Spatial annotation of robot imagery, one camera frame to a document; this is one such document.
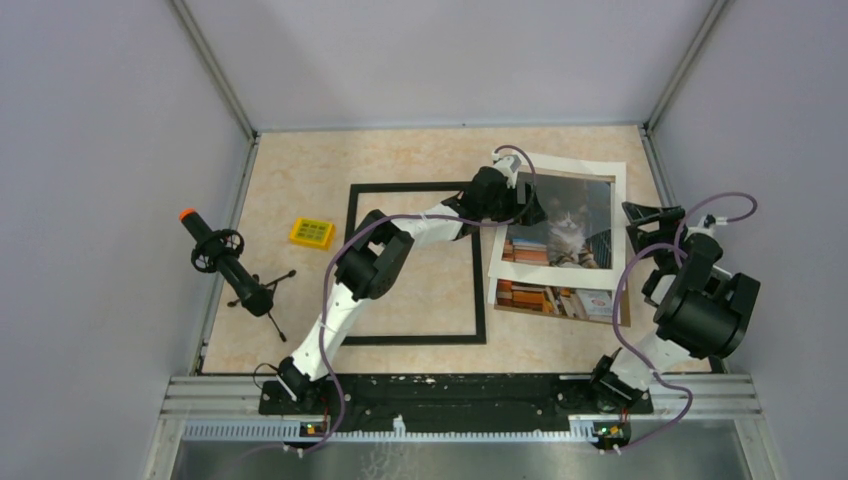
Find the cat photo print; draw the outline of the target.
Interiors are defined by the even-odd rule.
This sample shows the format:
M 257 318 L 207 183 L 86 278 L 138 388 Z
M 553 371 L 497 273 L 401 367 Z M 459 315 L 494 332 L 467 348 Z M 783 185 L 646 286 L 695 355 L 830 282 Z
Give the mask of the cat photo print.
M 535 267 L 612 267 L 613 183 L 599 178 L 536 176 L 543 220 L 507 227 L 501 259 Z

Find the white photo mat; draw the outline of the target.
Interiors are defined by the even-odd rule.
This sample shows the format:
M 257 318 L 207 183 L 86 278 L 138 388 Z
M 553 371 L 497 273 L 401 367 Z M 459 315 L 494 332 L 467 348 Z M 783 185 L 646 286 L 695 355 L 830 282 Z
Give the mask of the white photo mat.
M 615 288 L 626 263 L 626 219 L 622 202 L 626 199 L 626 166 L 622 162 L 593 162 L 575 160 L 550 155 L 530 155 L 535 168 L 522 165 L 518 172 L 518 182 L 537 183 L 539 174 L 561 175 L 578 178 L 599 178 L 613 183 L 612 194 L 612 267 L 603 269 L 535 267 L 532 265 L 505 262 L 501 259 L 507 227 L 496 231 L 489 277 L 493 280 L 505 279 L 557 287 L 588 288 L 612 290 Z

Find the black picture frame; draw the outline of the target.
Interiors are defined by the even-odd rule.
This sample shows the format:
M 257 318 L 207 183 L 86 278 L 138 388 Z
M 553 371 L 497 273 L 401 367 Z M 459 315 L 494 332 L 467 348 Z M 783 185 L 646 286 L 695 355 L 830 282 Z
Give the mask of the black picture frame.
M 450 192 L 456 193 L 465 186 L 464 182 L 400 182 L 360 183 L 350 186 L 346 217 L 345 239 L 349 240 L 358 225 L 356 213 L 360 194 Z M 486 307 L 483 293 L 482 246 L 479 232 L 469 236 L 472 253 L 474 287 L 474 327 L 468 335 L 352 335 L 348 334 L 344 346 L 436 346 L 436 345 L 484 345 L 487 341 Z

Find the brown frame backing board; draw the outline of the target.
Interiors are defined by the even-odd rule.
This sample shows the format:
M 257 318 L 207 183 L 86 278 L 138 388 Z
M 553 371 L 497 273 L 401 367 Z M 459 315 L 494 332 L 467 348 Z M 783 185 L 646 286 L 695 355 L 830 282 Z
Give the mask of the brown frame backing board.
M 612 323 L 611 291 L 497 279 L 488 287 L 487 300 L 498 310 L 589 323 Z

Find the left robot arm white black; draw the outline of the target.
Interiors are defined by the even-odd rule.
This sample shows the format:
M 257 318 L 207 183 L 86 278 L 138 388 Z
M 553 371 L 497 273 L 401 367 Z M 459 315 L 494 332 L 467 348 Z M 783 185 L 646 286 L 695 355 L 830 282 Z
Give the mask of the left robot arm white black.
M 283 401 L 297 413 L 319 404 L 318 381 L 363 308 L 389 292 L 416 248 L 452 242 L 482 228 L 532 226 L 544 220 L 537 179 L 522 182 L 507 162 L 482 167 L 457 194 L 417 213 L 369 212 L 324 275 L 322 309 L 301 344 L 277 370 Z

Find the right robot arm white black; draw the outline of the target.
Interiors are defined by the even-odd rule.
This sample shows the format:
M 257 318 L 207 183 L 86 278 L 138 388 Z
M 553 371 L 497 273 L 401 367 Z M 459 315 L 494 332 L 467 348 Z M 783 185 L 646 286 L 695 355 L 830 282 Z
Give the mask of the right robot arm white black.
M 603 413 L 624 413 L 646 401 L 651 382 L 691 359 L 724 359 L 742 343 L 761 283 L 719 266 L 724 250 L 715 239 L 733 218 L 706 214 L 695 224 L 681 206 L 650 207 L 625 202 L 622 210 L 634 257 L 618 286 L 623 288 L 641 260 L 656 268 L 642 288 L 653 307 L 654 331 L 628 342 L 612 321 L 620 347 L 603 356 L 586 385 L 589 404 Z

